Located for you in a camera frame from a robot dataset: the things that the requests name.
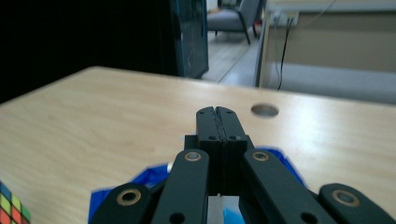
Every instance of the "power outlet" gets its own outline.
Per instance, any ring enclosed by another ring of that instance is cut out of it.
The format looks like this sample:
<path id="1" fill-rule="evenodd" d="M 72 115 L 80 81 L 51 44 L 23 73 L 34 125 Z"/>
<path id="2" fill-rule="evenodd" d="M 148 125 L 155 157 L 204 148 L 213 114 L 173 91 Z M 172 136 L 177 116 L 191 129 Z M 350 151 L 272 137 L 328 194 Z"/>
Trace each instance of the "power outlet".
<path id="1" fill-rule="evenodd" d="M 271 12 L 270 26 L 275 26 L 277 21 L 277 26 L 287 26 L 288 20 L 293 19 L 291 26 L 296 26 L 298 22 L 299 12 L 296 11 L 281 11 L 281 12 Z"/>

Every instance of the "gray armchair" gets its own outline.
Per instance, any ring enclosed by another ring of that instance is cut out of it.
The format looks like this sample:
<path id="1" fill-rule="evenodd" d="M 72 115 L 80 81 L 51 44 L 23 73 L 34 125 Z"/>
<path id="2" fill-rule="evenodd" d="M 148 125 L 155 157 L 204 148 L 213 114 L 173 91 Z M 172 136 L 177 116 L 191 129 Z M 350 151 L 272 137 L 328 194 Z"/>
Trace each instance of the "gray armchair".
<path id="1" fill-rule="evenodd" d="M 253 27 L 253 33 L 257 36 L 254 28 L 255 21 L 262 14 L 262 8 L 266 0 L 242 0 L 238 9 L 224 8 L 218 13 L 207 15 L 207 31 L 244 32 L 248 38 L 248 28 Z"/>

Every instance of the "light wood tabletop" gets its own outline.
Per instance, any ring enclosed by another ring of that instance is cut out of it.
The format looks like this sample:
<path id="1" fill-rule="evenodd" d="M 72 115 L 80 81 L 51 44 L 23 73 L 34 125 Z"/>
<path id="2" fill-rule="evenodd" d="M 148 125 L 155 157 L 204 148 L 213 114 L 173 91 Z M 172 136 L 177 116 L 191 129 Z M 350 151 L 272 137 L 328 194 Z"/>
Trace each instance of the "light wood tabletop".
<path id="1" fill-rule="evenodd" d="M 255 104 L 279 113 L 256 116 Z M 195 113 L 218 105 L 255 146 L 281 148 L 314 192 L 343 183 L 396 218 L 396 106 L 101 67 L 0 106 L 0 180 L 34 223 L 86 223 L 92 190 L 173 161 Z"/>

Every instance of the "colorful puzzle cube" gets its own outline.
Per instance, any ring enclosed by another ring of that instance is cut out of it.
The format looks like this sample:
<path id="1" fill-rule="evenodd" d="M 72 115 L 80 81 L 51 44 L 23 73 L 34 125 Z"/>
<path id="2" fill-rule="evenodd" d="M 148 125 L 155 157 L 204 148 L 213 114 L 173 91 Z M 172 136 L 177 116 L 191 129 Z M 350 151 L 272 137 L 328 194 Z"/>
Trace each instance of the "colorful puzzle cube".
<path id="1" fill-rule="evenodd" d="M 0 181 L 0 224 L 28 223 L 30 223 L 29 211 Z"/>

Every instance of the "blue fabric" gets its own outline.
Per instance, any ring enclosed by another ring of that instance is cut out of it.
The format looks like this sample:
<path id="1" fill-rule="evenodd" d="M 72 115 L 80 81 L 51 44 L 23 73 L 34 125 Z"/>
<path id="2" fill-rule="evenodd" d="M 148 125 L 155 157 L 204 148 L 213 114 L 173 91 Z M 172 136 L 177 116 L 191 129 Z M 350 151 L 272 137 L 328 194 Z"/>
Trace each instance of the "blue fabric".
<path id="1" fill-rule="evenodd" d="M 294 177 L 296 177 L 296 179 L 303 186 L 305 186 L 302 178 L 298 175 L 297 171 L 293 168 L 293 166 L 289 162 L 288 158 L 283 155 L 283 153 L 281 152 L 281 150 L 279 148 L 256 147 L 256 149 L 266 150 L 266 151 L 273 153 L 285 165 L 285 167 L 288 168 L 290 173 Z M 146 170 L 144 170 L 138 176 L 134 177 L 129 182 L 145 185 L 148 188 L 151 188 L 151 187 L 155 186 L 156 184 L 160 183 L 161 181 L 163 181 L 166 177 L 168 177 L 169 173 L 167 171 L 167 167 L 168 167 L 168 164 L 162 164 L 162 165 L 148 167 Z M 91 194 L 90 213 L 88 216 L 88 222 L 91 222 L 93 214 L 96 212 L 96 210 L 100 206 L 100 204 L 105 200 L 105 198 L 107 197 L 108 193 L 111 190 L 113 190 L 113 189 L 99 189 L 99 190 L 94 191 Z M 233 210 L 230 210 L 228 208 L 224 208 L 223 215 L 224 215 L 224 224 L 245 223 L 244 219 L 242 218 L 242 216 L 240 214 L 235 213 Z"/>

